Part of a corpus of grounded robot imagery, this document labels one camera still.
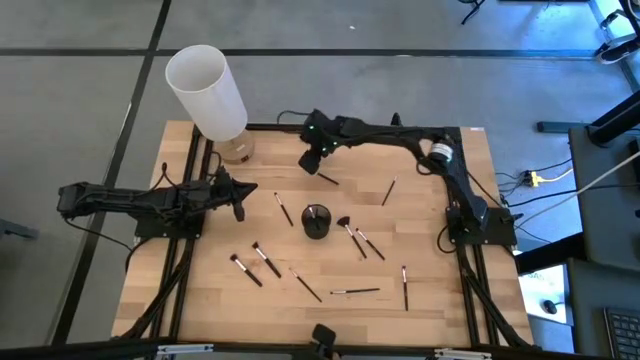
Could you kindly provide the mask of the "black aluminium frame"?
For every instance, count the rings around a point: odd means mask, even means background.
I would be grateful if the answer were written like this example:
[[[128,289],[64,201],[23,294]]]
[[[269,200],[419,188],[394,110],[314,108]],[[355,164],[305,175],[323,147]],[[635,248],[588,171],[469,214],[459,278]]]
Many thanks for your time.
[[[166,315],[162,334],[175,332],[181,341],[217,345],[300,345],[309,341],[316,324],[323,324],[345,348],[466,348],[474,339],[488,342],[490,327],[482,304],[462,280],[444,228],[449,200],[441,178],[418,174],[414,157],[403,148],[361,145],[340,148],[322,161],[320,173],[339,182],[337,186],[300,168],[305,145],[293,127],[255,124],[251,132],[254,155],[230,167],[234,178],[258,184],[243,203],[245,219],[238,222],[227,207],[206,215],[195,242],[181,316]],[[388,202],[381,206],[396,175]],[[329,233],[320,240],[308,238],[301,223],[302,211],[310,204],[324,205],[332,215]],[[343,216],[350,217],[366,259],[346,229],[336,224]],[[254,242],[279,269],[281,279],[252,248]],[[232,254],[262,287],[230,260]],[[407,268],[408,312],[402,265]],[[329,294],[374,287],[381,290]],[[469,332],[468,313],[475,314],[475,338]]]

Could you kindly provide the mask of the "office chair base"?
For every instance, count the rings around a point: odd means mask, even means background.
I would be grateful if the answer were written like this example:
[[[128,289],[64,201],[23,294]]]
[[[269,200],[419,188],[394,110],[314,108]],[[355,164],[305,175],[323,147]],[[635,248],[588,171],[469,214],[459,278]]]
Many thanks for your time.
[[[640,0],[618,0],[621,5],[608,14],[599,24],[602,30],[618,18],[626,18],[633,33],[630,35],[611,39],[605,42],[596,51],[596,60],[602,64],[613,64],[640,50]]]

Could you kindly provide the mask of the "white shade table lamp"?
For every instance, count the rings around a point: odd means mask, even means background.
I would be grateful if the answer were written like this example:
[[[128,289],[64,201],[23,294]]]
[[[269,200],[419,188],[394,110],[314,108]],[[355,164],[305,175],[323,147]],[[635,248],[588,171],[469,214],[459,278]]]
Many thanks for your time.
[[[165,79],[224,162],[249,160],[255,143],[247,130],[248,112],[228,61],[218,48],[192,45],[180,50],[166,65]]]

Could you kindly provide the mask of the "silver metal bracket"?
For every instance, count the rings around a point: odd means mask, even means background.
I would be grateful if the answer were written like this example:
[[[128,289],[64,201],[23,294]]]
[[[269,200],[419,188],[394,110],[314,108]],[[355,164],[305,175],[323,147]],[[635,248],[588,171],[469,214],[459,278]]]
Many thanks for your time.
[[[433,357],[435,360],[493,360],[490,353],[453,348],[436,349]]]
[[[213,352],[213,344],[173,344],[161,345],[157,348],[158,356],[174,356],[180,354]]]

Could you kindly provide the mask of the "black fluffy makeup brush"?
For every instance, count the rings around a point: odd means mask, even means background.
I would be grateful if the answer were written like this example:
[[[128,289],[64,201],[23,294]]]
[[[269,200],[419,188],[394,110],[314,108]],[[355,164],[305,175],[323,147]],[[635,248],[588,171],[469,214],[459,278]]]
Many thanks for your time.
[[[267,264],[267,266],[271,269],[271,271],[275,274],[275,276],[279,279],[282,278],[282,274],[279,269],[275,266],[272,260],[266,255],[263,249],[260,247],[258,242],[254,242],[252,244],[252,248],[259,254],[259,256],[263,259],[263,261]]]
[[[247,275],[252,282],[254,282],[258,287],[262,287],[263,283],[253,274],[253,272],[241,261],[237,254],[232,254],[230,256],[230,260],[234,262],[245,275]]]

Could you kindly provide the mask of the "black keyboard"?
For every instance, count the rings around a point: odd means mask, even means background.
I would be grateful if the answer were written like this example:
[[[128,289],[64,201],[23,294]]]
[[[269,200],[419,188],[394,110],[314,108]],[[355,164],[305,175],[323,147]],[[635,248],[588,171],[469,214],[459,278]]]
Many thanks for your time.
[[[640,311],[605,308],[604,318],[613,358],[640,360]]]

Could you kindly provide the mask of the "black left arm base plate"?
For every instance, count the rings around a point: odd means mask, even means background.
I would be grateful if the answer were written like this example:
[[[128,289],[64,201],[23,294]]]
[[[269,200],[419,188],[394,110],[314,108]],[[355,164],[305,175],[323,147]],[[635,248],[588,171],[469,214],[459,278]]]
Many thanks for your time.
[[[135,235],[140,238],[196,238],[202,233],[205,217],[197,215],[183,220],[163,220],[158,216],[135,216]]]

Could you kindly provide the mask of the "grey furniture foot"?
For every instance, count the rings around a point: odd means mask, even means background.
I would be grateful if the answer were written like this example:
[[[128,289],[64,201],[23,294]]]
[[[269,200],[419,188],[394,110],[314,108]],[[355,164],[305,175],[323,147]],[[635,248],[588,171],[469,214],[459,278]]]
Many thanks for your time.
[[[0,218],[0,240],[5,236],[14,235],[25,239],[36,239],[39,231],[5,219]]]

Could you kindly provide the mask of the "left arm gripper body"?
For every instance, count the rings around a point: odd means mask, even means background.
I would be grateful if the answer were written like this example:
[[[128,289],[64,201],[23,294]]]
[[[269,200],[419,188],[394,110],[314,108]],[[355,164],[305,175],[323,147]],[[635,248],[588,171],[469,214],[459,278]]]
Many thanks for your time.
[[[258,188],[257,183],[240,182],[235,179],[216,179],[213,184],[215,198],[221,202],[239,203]]]

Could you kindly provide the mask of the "grey desk top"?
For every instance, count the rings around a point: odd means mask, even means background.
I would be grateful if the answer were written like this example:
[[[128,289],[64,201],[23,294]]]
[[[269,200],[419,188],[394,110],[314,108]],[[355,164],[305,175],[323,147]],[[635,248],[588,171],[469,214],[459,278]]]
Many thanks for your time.
[[[567,272],[575,351],[614,359],[604,309],[640,311],[640,273],[573,259],[567,263]]]
[[[569,144],[586,256],[601,265],[640,272],[640,156],[623,134],[601,147],[585,128],[569,131]]]

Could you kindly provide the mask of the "black round brush holder cup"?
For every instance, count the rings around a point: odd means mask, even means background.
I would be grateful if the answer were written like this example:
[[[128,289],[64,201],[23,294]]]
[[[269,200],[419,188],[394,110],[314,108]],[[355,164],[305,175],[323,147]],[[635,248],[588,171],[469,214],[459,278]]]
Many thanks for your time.
[[[309,206],[312,206],[314,208],[314,212],[316,213],[317,218],[317,224],[314,223],[314,221],[310,217],[310,214],[308,212]],[[332,223],[332,215],[326,206],[321,204],[310,204],[302,211],[301,223],[304,233],[308,238],[313,240],[320,240],[326,237],[329,233]]]

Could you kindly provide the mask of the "white mouse pad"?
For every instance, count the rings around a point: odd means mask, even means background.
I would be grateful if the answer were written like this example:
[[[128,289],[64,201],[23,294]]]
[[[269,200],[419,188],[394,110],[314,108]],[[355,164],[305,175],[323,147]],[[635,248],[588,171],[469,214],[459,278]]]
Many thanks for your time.
[[[567,290],[565,266],[556,265],[519,276],[519,284],[528,315],[560,324],[571,325],[566,309]],[[541,304],[551,300],[556,304],[555,315],[546,313]]]

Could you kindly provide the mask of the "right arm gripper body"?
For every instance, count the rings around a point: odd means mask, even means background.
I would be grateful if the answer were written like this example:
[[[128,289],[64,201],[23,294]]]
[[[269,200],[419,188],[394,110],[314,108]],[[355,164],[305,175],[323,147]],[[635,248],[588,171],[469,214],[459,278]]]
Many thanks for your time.
[[[311,153],[333,153],[345,144],[341,134],[344,116],[330,119],[320,110],[313,110],[303,123],[301,141],[309,146]]]

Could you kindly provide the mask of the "black fan makeup brush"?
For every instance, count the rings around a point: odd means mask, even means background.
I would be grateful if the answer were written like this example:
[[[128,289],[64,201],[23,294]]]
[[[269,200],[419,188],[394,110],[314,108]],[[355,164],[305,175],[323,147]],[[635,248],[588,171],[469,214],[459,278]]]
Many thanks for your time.
[[[357,240],[352,228],[350,227],[350,217],[349,216],[340,217],[337,220],[336,224],[346,229],[346,231],[348,232],[350,238],[352,239],[352,241],[354,242],[355,246],[357,247],[358,251],[360,252],[362,257],[364,259],[366,259],[367,255],[364,252],[364,250],[363,250],[362,246],[360,245],[359,241]]]

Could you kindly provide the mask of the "black desk beam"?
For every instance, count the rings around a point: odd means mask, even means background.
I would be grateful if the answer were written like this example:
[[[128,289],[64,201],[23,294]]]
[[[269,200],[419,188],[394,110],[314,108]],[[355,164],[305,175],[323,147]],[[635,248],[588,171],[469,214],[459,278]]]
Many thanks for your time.
[[[565,263],[568,259],[586,259],[584,234],[576,233],[559,241],[515,256],[519,275],[529,274]]]
[[[605,146],[640,124],[640,90],[600,116],[587,127],[590,141]]]

